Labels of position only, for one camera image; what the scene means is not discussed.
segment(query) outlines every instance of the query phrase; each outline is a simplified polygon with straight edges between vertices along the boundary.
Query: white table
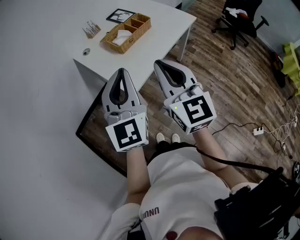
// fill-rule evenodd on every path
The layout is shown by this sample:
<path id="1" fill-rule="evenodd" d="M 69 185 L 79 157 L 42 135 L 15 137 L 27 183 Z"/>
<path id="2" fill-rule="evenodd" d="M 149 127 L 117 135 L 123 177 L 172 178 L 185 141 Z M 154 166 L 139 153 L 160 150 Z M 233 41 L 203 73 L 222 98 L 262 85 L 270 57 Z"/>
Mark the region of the white table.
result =
<path id="1" fill-rule="evenodd" d="M 106 32 L 117 25 L 106 20 L 117 8 L 151 17 L 151 29 L 125 54 L 119 54 L 99 43 Z M 150 0 L 99 0 L 94 9 L 97 11 L 97 19 L 92 21 L 101 28 L 101 31 L 93 39 L 87 39 L 82 32 L 82 39 L 76 46 L 77 51 L 74 52 L 74 60 L 106 81 L 116 70 L 125 68 L 137 90 L 153 72 L 154 61 L 163 59 L 180 38 L 177 61 L 181 61 L 190 26 L 196 20 L 196 17 L 188 13 Z M 90 53 L 84 56 L 83 51 L 86 48 L 90 49 Z"/>

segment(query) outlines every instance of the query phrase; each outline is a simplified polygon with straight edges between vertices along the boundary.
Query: chair armrest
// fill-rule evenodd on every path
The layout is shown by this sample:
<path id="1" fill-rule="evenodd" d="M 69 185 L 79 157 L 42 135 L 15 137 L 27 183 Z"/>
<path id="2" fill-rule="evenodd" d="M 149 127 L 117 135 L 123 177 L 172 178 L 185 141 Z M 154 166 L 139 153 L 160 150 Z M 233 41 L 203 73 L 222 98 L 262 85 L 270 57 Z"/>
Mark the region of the chair armrest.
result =
<path id="1" fill-rule="evenodd" d="M 255 30 L 258 30 L 264 24 L 266 24 L 267 26 L 269 26 L 268 21 L 263 16 L 261 16 L 261 17 L 262 17 L 262 21 L 257 25 L 257 27 L 255 28 Z"/>

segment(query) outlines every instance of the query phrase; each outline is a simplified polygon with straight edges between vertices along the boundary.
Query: white sneaker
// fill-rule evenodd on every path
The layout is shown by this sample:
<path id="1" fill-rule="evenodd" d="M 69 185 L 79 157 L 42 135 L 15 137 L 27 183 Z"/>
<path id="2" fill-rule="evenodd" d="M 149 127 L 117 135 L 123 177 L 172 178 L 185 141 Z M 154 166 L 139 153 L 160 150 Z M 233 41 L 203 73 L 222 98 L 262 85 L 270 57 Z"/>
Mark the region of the white sneaker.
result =
<path id="1" fill-rule="evenodd" d="M 165 141 L 165 136 L 162 133 L 156 134 L 156 142 L 160 143 L 161 141 Z"/>
<path id="2" fill-rule="evenodd" d="M 177 133 L 173 133 L 171 137 L 172 143 L 180 143 L 180 137 Z"/>

